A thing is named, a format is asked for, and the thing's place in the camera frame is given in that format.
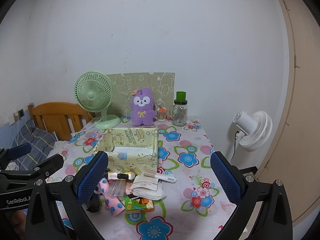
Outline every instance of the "purple plush toy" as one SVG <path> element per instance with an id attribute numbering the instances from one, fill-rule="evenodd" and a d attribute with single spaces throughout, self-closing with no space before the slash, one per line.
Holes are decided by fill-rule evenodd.
<path id="1" fill-rule="evenodd" d="M 149 88 L 143 88 L 132 97 L 130 106 L 132 108 L 131 118 L 133 126 L 152 126 L 156 112 L 153 110 L 154 99 Z"/>

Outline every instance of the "blue wall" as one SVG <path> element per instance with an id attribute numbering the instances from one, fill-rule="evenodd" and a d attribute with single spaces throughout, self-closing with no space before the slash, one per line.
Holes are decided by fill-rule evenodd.
<path id="1" fill-rule="evenodd" d="M 25 125 L 25 123 L 30 119 L 28 111 L 25 111 L 24 114 L 25 116 L 15 122 L 13 125 L 6 123 L 0 127 L 0 148 L 8 149 L 12 147 L 12 143 L 18 134 L 18 128 L 20 130 L 22 126 Z"/>

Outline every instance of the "silver screw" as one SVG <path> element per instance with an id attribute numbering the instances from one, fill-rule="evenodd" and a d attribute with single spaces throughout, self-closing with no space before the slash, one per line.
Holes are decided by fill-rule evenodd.
<path id="1" fill-rule="evenodd" d="M 40 186 L 40 185 L 42 184 L 42 182 L 43 182 L 42 179 L 38 179 L 35 184 L 36 184 L 37 186 Z"/>
<path id="2" fill-rule="evenodd" d="M 245 179 L 246 179 L 247 182 L 253 182 L 254 181 L 254 178 L 252 176 L 246 176 Z"/>
<path id="3" fill-rule="evenodd" d="M 66 182 L 70 182 L 73 180 L 73 176 L 69 175 L 69 176 L 66 176 L 66 178 L 64 179 Z"/>
<path id="4" fill-rule="evenodd" d="M 279 180 L 279 179 L 276 180 L 276 184 L 277 184 L 278 186 L 282 186 L 282 185 L 283 185 L 282 181 Z"/>

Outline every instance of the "clear plastic bag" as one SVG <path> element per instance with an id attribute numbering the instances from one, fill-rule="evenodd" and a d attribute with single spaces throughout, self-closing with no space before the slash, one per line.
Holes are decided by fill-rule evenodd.
<path id="1" fill-rule="evenodd" d="M 114 180 L 112 183 L 110 183 L 105 194 L 109 196 L 123 197 L 126 185 L 126 180 Z"/>

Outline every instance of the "fan center cap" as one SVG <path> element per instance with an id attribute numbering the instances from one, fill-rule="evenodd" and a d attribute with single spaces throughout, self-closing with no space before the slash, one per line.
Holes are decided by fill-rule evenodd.
<path id="1" fill-rule="evenodd" d="M 93 93 L 92 91 L 90 91 L 90 92 L 88 93 L 88 98 L 89 98 L 89 99 L 93 99 L 93 98 L 94 98 L 94 93 Z"/>

